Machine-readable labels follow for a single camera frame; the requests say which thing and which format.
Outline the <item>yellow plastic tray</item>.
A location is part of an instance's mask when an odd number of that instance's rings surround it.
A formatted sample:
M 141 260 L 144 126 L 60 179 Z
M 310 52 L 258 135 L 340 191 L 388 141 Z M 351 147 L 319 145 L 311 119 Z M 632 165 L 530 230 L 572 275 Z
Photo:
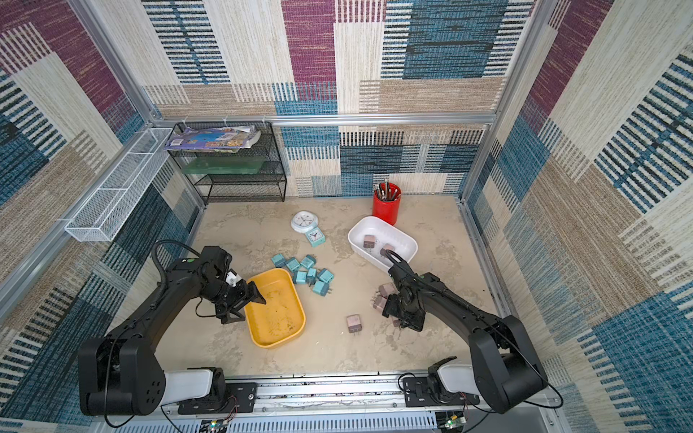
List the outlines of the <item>yellow plastic tray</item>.
M 292 276 L 284 269 L 272 269 L 252 277 L 265 304 L 245 306 L 251 339 L 260 348 L 271 349 L 301 335 L 306 315 Z

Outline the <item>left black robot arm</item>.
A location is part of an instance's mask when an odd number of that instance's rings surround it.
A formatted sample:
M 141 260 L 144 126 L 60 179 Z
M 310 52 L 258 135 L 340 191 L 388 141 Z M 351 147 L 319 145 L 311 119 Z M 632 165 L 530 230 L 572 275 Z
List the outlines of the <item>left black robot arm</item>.
M 227 325 L 245 321 L 243 308 L 265 298 L 233 271 L 223 248 L 206 246 L 163 266 L 158 250 L 164 244 L 158 241 L 151 250 L 160 277 L 154 292 L 121 325 L 79 348 L 79 405 L 85 415 L 145 416 L 172 403 L 189 404 L 196 413 L 219 412 L 230 404 L 221 368 L 166 373 L 156 348 L 192 299 L 209 301 L 213 318 Z

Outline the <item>white plastic tray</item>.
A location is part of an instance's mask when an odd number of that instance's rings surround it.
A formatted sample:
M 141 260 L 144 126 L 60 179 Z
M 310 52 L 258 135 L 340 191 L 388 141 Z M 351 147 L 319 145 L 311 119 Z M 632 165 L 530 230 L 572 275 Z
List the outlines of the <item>white plastic tray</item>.
M 363 247 L 365 235 L 376 236 L 375 248 Z M 375 216 L 366 216 L 353 226 L 348 233 L 348 241 L 355 253 L 383 272 L 388 272 L 393 266 L 389 259 L 380 256 L 380 250 L 385 244 L 393 245 L 395 253 L 407 262 L 416 256 L 419 249 L 414 238 Z

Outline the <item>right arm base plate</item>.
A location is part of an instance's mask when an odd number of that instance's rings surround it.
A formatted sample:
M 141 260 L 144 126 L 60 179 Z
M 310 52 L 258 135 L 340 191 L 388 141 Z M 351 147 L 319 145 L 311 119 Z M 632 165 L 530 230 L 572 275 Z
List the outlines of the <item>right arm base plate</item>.
M 405 405 L 411 408 L 480 404 L 478 395 L 449 392 L 440 381 L 431 377 L 403 373 L 398 377 L 397 384 L 400 391 L 404 394 Z

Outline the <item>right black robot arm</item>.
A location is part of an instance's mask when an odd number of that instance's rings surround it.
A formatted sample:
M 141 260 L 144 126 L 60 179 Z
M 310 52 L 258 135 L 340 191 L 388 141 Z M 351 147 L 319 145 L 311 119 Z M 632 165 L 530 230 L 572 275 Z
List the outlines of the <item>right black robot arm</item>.
M 521 403 L 548 410 L 564 406 L 561 392 L 550 383 L 520 319 L 481 310 L 436 275 L 416 274 L 395 251 L 384 249 L 383 253 L 393 264 L 388 274 L 395 285 L 383 316 L 396 319 L 401 328 L 421 332 L 431 314 L 468 346 L 471 366 L 448 357 L 429 367 L 426 392 L 433 402 L 451 405 L 476 395 L 498 414 Z

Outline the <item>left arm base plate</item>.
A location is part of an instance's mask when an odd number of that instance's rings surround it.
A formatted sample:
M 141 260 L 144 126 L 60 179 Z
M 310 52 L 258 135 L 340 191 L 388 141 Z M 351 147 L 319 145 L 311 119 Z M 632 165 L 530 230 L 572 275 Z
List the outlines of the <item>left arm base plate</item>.
M 212 388 L 208 396 L 181 402 L 179 415 L 251 413 L 256 404 L 257 382 L 227 382 L 221 393 Z

